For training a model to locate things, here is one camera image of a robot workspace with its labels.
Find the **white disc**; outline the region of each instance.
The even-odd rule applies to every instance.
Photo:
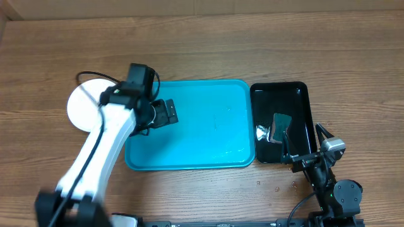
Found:
[[[101,92],[115,83],[107,79],[91,79],[81,84],[86,91],[97,101],[100,101]],[[101,121],[98,107],[78,86],[68,100],[68,117],[77,128],[90,132],[97,122]]]

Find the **wire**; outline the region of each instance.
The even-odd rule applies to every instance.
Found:
[[[154,123],[154,120],[156,120],[156,115],[157,115],[157,113],[156,113],[156,108],[154,108],[153,105],[150,105],[150,106],[154,109],[154,117],[153,117],[153,120],[151,120],[150,123],[147,124],[147,125],[150,125],[150,124]]]
[[[324,183],[323,190],[326,190],[326,187],[327,187],[327,185],[328,185],[328,178],[330,177],[330,173],[329,173],[329,171],[328,171],[328,166],[327,166],[327,161],[326,161],[325,153],[324,153],[324,155],[323,155],[323,162],[324,162],[324,165],[325,165],[325,167],[326,167],[326,181],[325,181],[325,183]]]
[[[103,111],[102,111],[102,109],[101,109],[101,106],[99,106],[98,103],[97,103],[97,101],[95,101],[94,97],[92,97],[91,94],[89,94],[89,92],[88,92],[86,89],[84,89],[84,87],[81,85],[80,76],[81,76],[82,74],[96,74],[96,75],[99,75],[99,76],[106,76],[107,78],[109,78],[109,79],[111,79],[111,80],[114,80],[114,81],[118,81],[117,79],[111,78],[110,76],[104,75],[104,74],[102,74],[102,73],[96,73],[96,72],[83,71],[83,72],[80,72],[80,73],[78,73],[78,74],[76,75],[76,82],[77,82],[78,85],[80,86],[81,90],[82,90],[82,91],[93,101],[93,103],[98,107],[98,112],[99,112],[100,115],[101,115],[101,121],[102,121],[102,123],[101,123],[101,128],[100,128],[100,134],[98,135],[98,138],[97,138],[97,140],[95,141],[94,147],[93,147],[93,149],[91,150],[90,155],[88,155],[88,158],[87,158],[87,160],[85,161],[85,163],[84,163],[84,165],[83,165],[83,168],[81,168],[79,174],[77,175],[76,179],[74,180],[74,182],[73,182],[73,184],[72,184],[72,186],[71,186],[71,188],[70,188],[70,190],[69,190],[67,196],[62,200],[62,202],[60,203],[59,207],[57,207],[57,209],[56,209],[56,211],[55,211],[55,213],[54,213],[52,219],[51,219],[50,222],[49,222],[48,227],[53,227],[53,226],[56,224],[56,221],[57,221],[58,217],[60,216],[61,212],[63,211],[63,209],[66,208],[66,205],[67,205],[68,201],[70,200],[70,198],[71,198],[71,196],[72,196],[72,194],[73,194],[73,192],[74,192],[74,189],[75,189],[76,186],[78,185],[78,182],[80,181],[80,179],[83,177],[84,172],[85,172],[85,170],[86,170],[87,167],[88,167],[88,164],[90,164],[90,161],[91,161],[91,159],[93,158],[93,156],[94,156],[94,154],[95,154],[95,151],[96,151],[97,148],[98,148],[98,145],[100,144],[102,135],[104,134],[104,129],[105,129],[105,116],[104,116],[104,113],[103,113]]]
[[[83,72],[80,72],[80,73],[78,73],[78,74],[76,75],[76,82],[77,82],[77,85],[78,85],[78,86],[81,85],[81,75],[83,75],[83,74],[93,74],[93,75],[105,77],[105,78],[107,78],[107,79],[110,79],[110,80],[112,80],[112,81],[115,81],[116,83],[120,83],[120,82],[121,82],[121,81],[119,81],[118,79],[115,79],[115,78],[113,78],[112,76],[108,76],[108,75],[106,75],[106,74],[104,74],[104,73],[98,73],[98,72],[93,72],[93,71],[83,71]]]
[[[160,76],[158,75],[157,72],[154,72],[154,74],[156,75],[157,81],[158,81],[158,86],[157,86],[157,91],[156,93],[153,95],[153,98],[151,99],[151,101],[156,100],[158,92],[160,91]]]
[[[307,202],[312,196],[316,195],[316,192],[311,193],[308,195],[306,198],[302,199],[296,206],[293,208],[292,212],[289,214],[288,222],[287,222],[287,227],[290,227],[290,220],[292,220],[292,216],[295,214],[296,210],[305,202]]]

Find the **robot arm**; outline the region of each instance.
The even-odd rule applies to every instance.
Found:
[[[78,77],[88,73],[106,76],[85,71]],[[158,88],[153,92],[155,76]],[[91,130],[72,167],[54,192],[39,192],[35,201],[39,227],[137,225],[130,216],[110,219],[102,207],[112,168],[129,136],[177,123],[178,118],[172,100],[167,100],[167,104],[155,100],[160,79],[152,68],[131,64],[127,81],[116,81],[101,93],[99,105],[104,118]]]
[[[136,125],[134,110],[128,110],[124,105],[107,104],[101,107],[105,115],[105,129],[100,144],[86,168],[83,177],[74,188],[72,199],[80,201],[84,195],[90,195],[93,201],[104,201],[107,182],[121,152],[125,140],[133,132]],[[83,168],[90,152],[100,134],[100,124],[91,130],[77,159],[69,171],[59,181],[56,190],[61,191],[61,197],[66,197],[80,170]]]
[[[331,167],[342,158],[345,143],[329,133],[321,124],[316,125],[318,141],[321,147],[304,156],[292,156],[295,147],[286,132],[283,132],[281,157],[282,163],[292,164],[292,171],[304,172],[312,185],[321,211],[311,212],[304,226],[359,226],[355,218],[360,213],[362,186],[353,180],[336,180]],[[287,219],[287,227],[292,226],[291,219],[295,209]]]

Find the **turquoise plastic tray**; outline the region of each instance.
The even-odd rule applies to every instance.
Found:
[[[245,167],[255,158],[248,85],[237,79],[161,82],[179,122],[126,140],[133,170]]]

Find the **black tray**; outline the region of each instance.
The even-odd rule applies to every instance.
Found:
[[[311,117],[309,92],[303,82],[259,83],[251,86],[252,118],[257,127],[270,128],[275,113],[292,118],[288,135],[296,148],[296,154],[316,152],[316,136]],[[258,140],[255,135],[257,160],[262,163],[279,163],[282,145]]]

